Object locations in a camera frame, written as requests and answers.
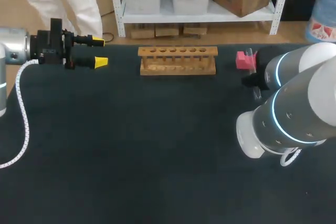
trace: white coiled cable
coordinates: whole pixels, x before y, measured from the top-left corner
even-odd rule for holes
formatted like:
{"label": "white coiled cable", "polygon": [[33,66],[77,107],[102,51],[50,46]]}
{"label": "white coiled cable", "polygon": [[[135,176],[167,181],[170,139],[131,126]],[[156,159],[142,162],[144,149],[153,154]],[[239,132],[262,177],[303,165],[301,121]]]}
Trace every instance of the white coiled cable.
{"label": "white coiled cable", "polygon": [[17,100],[19,102],[19,106],[21,109],[21,114],[22,114],[22,118],[23,118],[23,122],[25,125],[25,140],[23,142],[23,146],[21,148],[21,151],[16,155],[16,157],[14,157],[11,161],[0,165],[0,169],[5,168],[5,167],[9,167],[10,165],[13,165],[15,162],[17,162],[22,156],[23,154],[26,152],[27,147],[28,147],[28,142],[29,142],[29,124],[28,124],[28,118],[27,118],[27,114],[26,114],[26,109],[25,106],[23,104],[23,100],[22,100],[22,96],[21,96],[21,91],[20,91],[20,78],[21,78],[21,74],[23,72],[23,70],[25,70],[26,67],[28,67],[29,65],[32,64],[38,64],[38,60],[30,60],[27,61],[26,63],[24,63],[17,75],[16,75],[16,79],[15,79],[15,87],[16,87],[16,95],[17,95]]}
{"label": "white coiled cable", "polygon": [[[288,149],[283,153],[283,155],[281,156],[281,159],[280,159],[280,165],[281,166],[285,167],[285,166],[290,165],[299,156],[299,154],[302,150],[296,148],[294,151],[292,151],[291,149]],[[293,153],[293,152],[294,152],[293,156],[286,161],[286,158],[288,157],[288,155]]]}

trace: blue led ring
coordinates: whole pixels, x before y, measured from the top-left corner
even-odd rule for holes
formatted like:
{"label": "blue led ring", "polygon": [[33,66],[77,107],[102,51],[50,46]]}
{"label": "blue led ring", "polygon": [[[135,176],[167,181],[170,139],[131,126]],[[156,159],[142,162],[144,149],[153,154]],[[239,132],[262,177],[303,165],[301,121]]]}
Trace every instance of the blue led ring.
{"label": "blue led ring", "polygon": [[280,79],[279,79],[279,66],[280,66],[280,63],[281,63],[282,59],[283,59],[287,54],[289,54],[289,52],[286,53],[286,54],[284,54],[284,55],[280,58],[280,60],[278,61],[277,66],[276,66],[276,68],[275,68],[275,78],[277,79],[277,82],[278,82],[278,84],[279,84],[279,87],[281,87],[281,83],[280,83]]}
{"label": "blue led ring", "polygon": [[279,130],[280,130],[286,137],[288,137],[288,138],[290,138],[290,139],[292,139],[292,140],[294,140],[294,141],[296,141],[296,142],[302,143],[302,144],[315,144],[315,143],[319,142],[319,141],[316,141],[316,142],[304,142],[304,141],[298,140],[298,139],[292,137],[291,135],[289,135],[289,134],[288,134],[288,133],[281,127],[281,125],[279,124],[279,122],[278,122],[278,120],[277,120],[277,118],[276,118],[276,116],[275,116],[275,111],[274,111],[275,98],[277,97],[279,91],[280,91],[280,89],[275,93],[275,96],[274,96],[274,98],[273,98],[273,100],[272,100],[272,116],[273,116],[273,120],[274,120],[275,124],[278,126]]}

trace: red object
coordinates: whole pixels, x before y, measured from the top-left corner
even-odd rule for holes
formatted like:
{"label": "red object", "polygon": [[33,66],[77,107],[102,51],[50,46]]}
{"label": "red object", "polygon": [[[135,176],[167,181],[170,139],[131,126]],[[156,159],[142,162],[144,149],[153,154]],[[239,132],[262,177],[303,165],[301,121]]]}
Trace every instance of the red object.
{"label": "red object", "polygon": [[330,38],[330,35],[332,33],[332,28],[325,26],[323,30],[325,31],[326,34],[328,34],[328,37]]}
{"label": "red object", "polygon": [[312,28],[312,30],[315,30],[315,29],[319,29],[319,28],[321,28],[321,24],[319,24],[319,23],[314,23],[313,24],[313,28]]}
{"label": "red object", "polygon": [[237,69],[255,69],[256,68],[256,52],[253,57],[246,56],[243,51],[237,52],[236,66]]}

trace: wooden block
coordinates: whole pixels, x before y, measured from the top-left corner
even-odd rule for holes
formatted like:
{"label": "wooden block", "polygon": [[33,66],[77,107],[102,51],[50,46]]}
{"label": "wooden block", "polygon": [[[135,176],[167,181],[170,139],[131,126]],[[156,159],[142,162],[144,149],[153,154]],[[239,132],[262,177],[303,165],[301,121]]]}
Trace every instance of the wooden block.
{"label": "wooden block", "polygon": [[131,28],[132,39],[150,39],[155,37],[154,24],[133,24]]}
{"label": "wooden block", "polygon": [[179,35],[179,25],[178,24],[156,24],[155,25],[155,36],[178,36]]}
{"label": "wooden block", "polygon": [[216,74],[217,47],[139,47],[143,76]]}
{"label": "wooden block", "polygon": [[207,30],[207,23],[185,23],[183,34],[206,35]]}

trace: black cable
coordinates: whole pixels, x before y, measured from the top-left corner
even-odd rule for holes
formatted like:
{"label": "black cable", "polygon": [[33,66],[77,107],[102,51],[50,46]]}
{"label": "black cable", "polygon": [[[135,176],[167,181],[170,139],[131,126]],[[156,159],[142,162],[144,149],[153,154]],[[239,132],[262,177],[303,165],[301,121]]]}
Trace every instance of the black cable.
{"label": "black cable", "polygon": [[109,32],[107,32],[107,33],[103,33],[103,35],[107,35],[107,34],[111,35],[112,38],[111,38],[110,40],[105,40],[105,42],[108,43],[108,42],[113,41],[113,40],[114,40],[114,35],[113,35],[113,33],[109,33]]}
{"label": "black cable", "polygon": [[105,14],[101,15],[101,17],[105,17],[106,15],[109,15],[109,14],[112,14],[112,13],[114,13],[114,10],[110,11],[109,13],[105,13]]}
{"label": "black cable", "polygon": [[[114,10],[110,11],[109,13],[105,13],[105,14],[101,15],[101,17],[105,17],[105,16],[107,16],[109,14],[112,14],[112,13],[114,13]],[[111,35],[112,38],[110,40],[106,40],[105,42],[108,43],[108,42],[113,41],[114,40],[114,34],[113,33],[109,33],[109,32],[103,33],[103,35],[107,35],[107,34]]]}

